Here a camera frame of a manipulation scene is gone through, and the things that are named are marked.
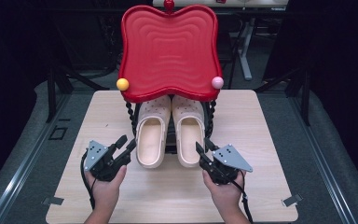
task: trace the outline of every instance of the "finger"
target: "finger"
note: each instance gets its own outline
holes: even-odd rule
[[[87,182],[89,183],[89,185],[90,185],[90,183],[92,183],[92,182],[94,181],[94,179],[95,179],[95,177],[91,174],[90,171],[84,172],[84,176],[86,177]]]
[[[246,172],[239,170],[237,173],[237,178],[235,178],[235,182],[239,184],[242,188],[244,187],[244,178],[245,178]]]
[[[115,178],[112,180],[112,184],[120,186],[124,180],[124,177],[126,176],[126,173],[127,173],[127,166],[122,165],[118,170]]]
[[[211,189],[214,185],[214,182],[212,181],[211,177],[209,176],[209,174],[206,170],[202,170],[202,177],[203,177],[205,186],[208,189]]]

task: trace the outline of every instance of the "red tray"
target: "red tray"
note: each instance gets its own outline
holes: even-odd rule
[[[141,103],[165,94],[203,102],[217,98],[220,90],[212,80],[222,71],[216,53],[217,18],[210,8],[193,5],[163,12],[132,7],[122,18],[121,31],[124,52],[118,78],[129,82],[121,91],[126,101]]]

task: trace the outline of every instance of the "metal bracket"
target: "metal bracket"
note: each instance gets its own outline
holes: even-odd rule
[[[84,165],[84,170],[89,171],[101,159],[101,157],[108,151],[108,147],[99,144],[98,142],[89,141],[87,148],[87,158]]]
[[[51,205],[51,204],[61,205],[62,202],[63,202],[62,198],[51,197],[51,198],[45,198],[45,200],[43,200],[42,204],[43,205]]]
[[[231,144],[212,152],[213,157],[226,166],[252,172],[253,168]]]
[[[300,194],[293,195],[290,198],[287,198],[285,200],[282,200],[282,204],[286,207],[295,204],[297,205],[298,202],[302,201],[303,197]]]

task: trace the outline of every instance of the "beige clog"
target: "beige clog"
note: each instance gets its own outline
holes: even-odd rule
[[[162,163],[170,116],[168,95],[141,104],[136,127],[136,158],[144,168],[156,168]]]
[[[172,99],[172,116],[179,162],[185,167],[198,166],[200,155],[196,151],[196,142],[204,147],[205,136],[201,103],[175,95]]]

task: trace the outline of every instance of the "wooden table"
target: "wooden table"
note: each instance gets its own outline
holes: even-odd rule
[[[296,207],[282,205],[291,193],[255,92],[221,91],[216,102],[211,140],[220,147],[233,144],[253,167],[245,191],[254,221],[295,221]],[[120,92],[95,92],[55,193],[63,203],[50,206],[48,223],[82,223],[87,218],[91,206],[79,171],[81,157],[90,140],[109,146],[122,134],[133,138]],[[222,222],[199,167],[182,167],[176,155],[166,154],[156,169],[139,165],[135,151],[131,159],[111,222]]]

